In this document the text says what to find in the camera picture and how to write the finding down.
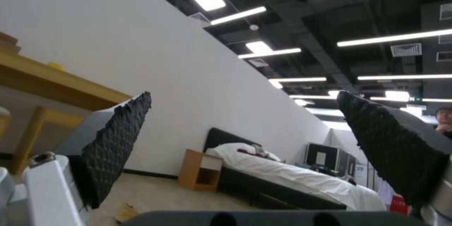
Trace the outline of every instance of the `beige floor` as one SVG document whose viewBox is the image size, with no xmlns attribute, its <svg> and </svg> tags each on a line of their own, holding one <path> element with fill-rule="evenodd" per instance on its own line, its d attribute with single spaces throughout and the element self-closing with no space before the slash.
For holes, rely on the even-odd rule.
<svg viewBox="0 0 452 226">
<path fill-rule="evenodd" d="M 123 173 L 99 209 L 92 210 L 90 225 L 116 225 L 114 215 L 123 203 L 139 213 L 155 210 L 259 210 L 285 209 L 287 205 L 268 198 L 250 207 L 246 197 L 222 192 L 193 192 L 179 187 L 176 180 Z"/>
</svg>

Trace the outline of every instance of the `wooden table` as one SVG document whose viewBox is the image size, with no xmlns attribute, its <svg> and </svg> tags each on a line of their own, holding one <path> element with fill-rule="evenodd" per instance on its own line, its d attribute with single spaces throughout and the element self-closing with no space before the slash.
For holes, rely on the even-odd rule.
<svg viewBox="0 0 452 226">
<path fill-rule="evenodd" d="M 131 98 L 128 94 L 6 51 L 0 51 L 0 85 L 92 111 L 113 107 Z M 44 114 L 40 108 L 35 111 L 14 152 L 10 167 L 13 174 L 21 173 L 27 164 L 36 135 L 42 127 L 42 123 L 37 123 L 49 115 L 62 118 L 55 112 L 50 113 Z M 77 121 L 75 118 L 69 122 L 74 125 Z"/>
</svg>

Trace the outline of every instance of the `ceiling duct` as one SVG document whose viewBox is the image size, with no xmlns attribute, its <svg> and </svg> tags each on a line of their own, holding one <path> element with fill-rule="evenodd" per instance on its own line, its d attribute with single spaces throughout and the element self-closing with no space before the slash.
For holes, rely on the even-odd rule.
<svg viewBox="0 0 452 226">
<path fill-rule="evenodd" d="M 439 8 L 439 20 L 452 19 L 452 3 L 442 4 Z"/>
<path fill-rule="evenodd" d="M 197 12 L 189 16 L 192 19 L 195 19 L 199 24 L 205 28 L 210 25 L 210 20 L 208 20 L 202 13 Z"/>
<path fill-rule="evenodd" d="M 391 46 L 393 57 L 408 57 L 411 55 L 422 55 L 422 44 L 404 44 Z"/>
<path fill-rule="evenodd" d="M 450 44 L 452 43 L 452 35 L 439 36 L 438 44 Z"/>
<path fill-rule="evenodd" d="M 256 58 L 253 60 L 249 60 L 250 64 L 254 65 L 255 67 L 267 67 L 268 64 L 262 58 Z"/>
<path fill-rule="evenodd" d="M 436 53 L 436 62 L 452 62 L 452 51 Z"/>
</svg>

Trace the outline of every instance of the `black ceiling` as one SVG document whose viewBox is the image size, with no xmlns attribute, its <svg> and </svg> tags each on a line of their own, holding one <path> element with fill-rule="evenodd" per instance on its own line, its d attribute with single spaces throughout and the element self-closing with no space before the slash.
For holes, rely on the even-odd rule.
<svg viewBox="0 0 452 226">
<path fill-rule="evenodd" d="M 225 0 L 226 7 L 205 12 L 193 0 L 167 0 L 186 15 L 201 12 L 209 20 L 253 7 L 268 11 L 205 30 L 236 54 L 250 53 L 245 43 L 262 40 L 273 49 L 301 47 L 300 54 L 262 58 L 269 66 L 256 68 L 268 78 L 326 76 L 326 83 L 284 83 L 288 94 L 327 95 L 346 89 L 366 97 L 384 97 L 388 89 L 406 90 L 412 96 L 452 99 L 447 80 L 400 80 L 378 83 L 357 81 L 360 75 L 412 75 L 452 73 L 452 62 L 436 62 L 436 52 L 452 51 L 438 38 L 338 48 L 338 41 L 452 28 L 439 20 L 441 4 L 452 0 Z M 250 25 L 259 26 L 258 31 Z M 393 57 L 390 46 L 422 43 L 423 55 Z M 336 108 L 333 100 L 314 100 L 310 107 Z M 391 102 L 392 107 L 404 107 Z M 433 114 L 441 103 L 427 104 Z"/>
</svg>

